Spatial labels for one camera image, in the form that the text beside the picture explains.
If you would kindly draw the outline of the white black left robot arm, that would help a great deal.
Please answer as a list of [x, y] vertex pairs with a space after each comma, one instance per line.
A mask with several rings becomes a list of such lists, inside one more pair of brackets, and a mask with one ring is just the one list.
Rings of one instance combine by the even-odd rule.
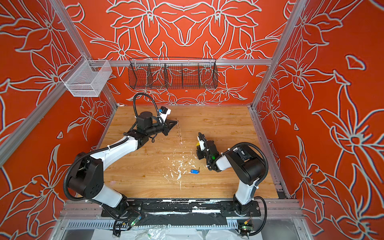
[[122, 157], [143, 147], [157, 134], [167, 136], [177, 121], [170, 120], [171, 110], [156, 107], [156, 114], [138, 113], [134, 109], [135, 122], [123, 134], [123, 138], [105, 148], [89, 153], [80, 153], [65, 174], [63, 189], [71, 201], [88, 200], [106, 210], [123, 211], [128, 208], [127, 198], [105, 184], [104, 172]]

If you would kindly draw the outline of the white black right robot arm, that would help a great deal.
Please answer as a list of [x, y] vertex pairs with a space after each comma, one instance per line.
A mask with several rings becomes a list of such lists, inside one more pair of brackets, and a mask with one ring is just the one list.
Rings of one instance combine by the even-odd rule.
[[264, 217], [258, 229], [252, 230], [247, 223], [243, 223], [237, 229], [238, 235], [242, 237], [249, 238], [259, 234], [263, 230], [268, 216], [265, 199], [255, 195], [260, 183], [265, 180], [269, 172], [269, 163], [262, 150], [255, 144], [241, 142], [224, 153], [219, 153], [214, 141], [209, 141], [204, 134], [198, 133], [197, 157], [200, 160], [206, 160], [206, 166], [210, 171], [222, 172], [229, 168], [234, 170], [239, 178], [238, 189], [233, 196], [233, 208], [238, 216], [249, 215], [255, 200], [262, 201]]

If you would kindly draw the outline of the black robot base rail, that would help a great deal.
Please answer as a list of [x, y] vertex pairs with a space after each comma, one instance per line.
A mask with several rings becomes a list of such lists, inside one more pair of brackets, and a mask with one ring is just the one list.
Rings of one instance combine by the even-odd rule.
[[51, 238], [309, 240], [311, 236], [293, 199], [258, 199], [244, 215], [236, 213], [231, 199], [129, 199], [125, 213], [116, 217], [96, 203], [68, 201]]

